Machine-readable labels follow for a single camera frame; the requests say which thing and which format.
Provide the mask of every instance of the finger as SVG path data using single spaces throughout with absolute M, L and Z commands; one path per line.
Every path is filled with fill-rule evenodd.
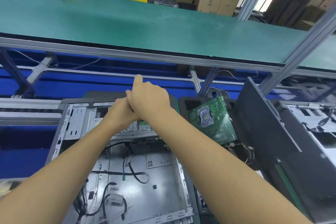
M 136 77 L 134 77 L 133 87 L 141 83 L 142 83 L 142 76 L 141 74 L 138 74 Z
M 127 96 L 127 101 L 129 104 L 131 104 L 131 99 L 132 99 L 132 91 L 126 90 L 126 96 Z

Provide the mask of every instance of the green circuit board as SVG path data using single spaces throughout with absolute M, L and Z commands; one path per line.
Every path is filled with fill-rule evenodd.
M 188 111 L 189 122 L 220 145 L 237 140 L 237 135 L 233 129 L 230 116 L 225 106 L 224 98 L 216 97 L 215 99 Z M 209 113 L 213 122 L 206 127 L 202 127 L 201 118 L 199 116 L 199 110 L 204 107 L 209 107 Z

